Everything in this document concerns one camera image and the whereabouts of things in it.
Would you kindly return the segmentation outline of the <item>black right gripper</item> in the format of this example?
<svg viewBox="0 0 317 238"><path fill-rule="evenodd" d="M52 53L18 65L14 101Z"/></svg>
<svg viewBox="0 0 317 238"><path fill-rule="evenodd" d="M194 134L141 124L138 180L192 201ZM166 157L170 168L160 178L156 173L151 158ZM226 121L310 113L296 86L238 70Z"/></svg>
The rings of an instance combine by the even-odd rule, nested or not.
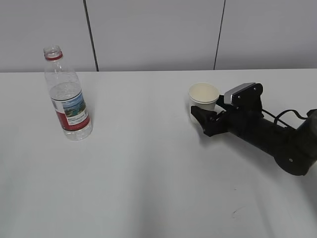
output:
<svg viewBox="0 0 317 238"><path fill-rule="evenodd" d="M261 100L251 109L234 107L224 103L224 96L219 95L216 104L224 109L220 113L191 106L191 115L198 121L205 135L230 132L238 137L265 137L266 120L262 114Z"/></svg>

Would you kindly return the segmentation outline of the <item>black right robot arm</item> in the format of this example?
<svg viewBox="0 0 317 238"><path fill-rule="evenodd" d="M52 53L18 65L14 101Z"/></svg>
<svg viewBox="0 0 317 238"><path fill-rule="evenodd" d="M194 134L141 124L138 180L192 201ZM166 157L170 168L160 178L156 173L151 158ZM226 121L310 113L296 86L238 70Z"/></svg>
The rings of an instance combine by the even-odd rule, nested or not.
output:
<svg viewBox="0 0 317 238"><path fill-rule="evenodd" d="M298 128L282 127L279 117L268 121L262 114L261 99L251 99L242 105L224 103L220 96L216 113L192 106L191 115L198 121L205 135L212 137L230 132L271 155L286 172L304 176L317 161L317 111L310 110Z"/></svg>

